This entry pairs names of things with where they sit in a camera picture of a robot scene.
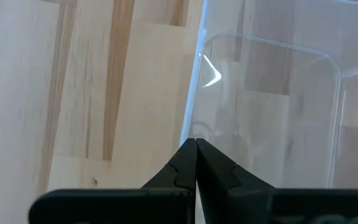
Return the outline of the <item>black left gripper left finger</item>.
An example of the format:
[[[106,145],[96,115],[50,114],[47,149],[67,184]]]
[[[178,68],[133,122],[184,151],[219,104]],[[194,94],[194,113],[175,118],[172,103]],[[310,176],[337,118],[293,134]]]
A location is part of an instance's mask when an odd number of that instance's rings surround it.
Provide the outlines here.
[[[58,189],[30,207],[29,224],[194,224],[197,143],[186,140],[138,189]]]

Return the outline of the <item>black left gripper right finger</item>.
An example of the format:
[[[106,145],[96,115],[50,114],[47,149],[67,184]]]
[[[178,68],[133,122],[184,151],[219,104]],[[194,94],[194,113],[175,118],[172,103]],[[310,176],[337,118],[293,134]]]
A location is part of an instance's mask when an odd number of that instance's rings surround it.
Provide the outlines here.
[[[280,189],[197,139],[206,224],[358,224],[358,189]]]

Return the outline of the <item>clear plastic tupperware container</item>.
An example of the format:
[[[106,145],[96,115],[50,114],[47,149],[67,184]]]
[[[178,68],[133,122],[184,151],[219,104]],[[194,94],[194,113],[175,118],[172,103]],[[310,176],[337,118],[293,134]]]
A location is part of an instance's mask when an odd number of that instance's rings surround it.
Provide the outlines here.
[[[358,189],[358,0],[205,0],[181,138],[274,187]]]

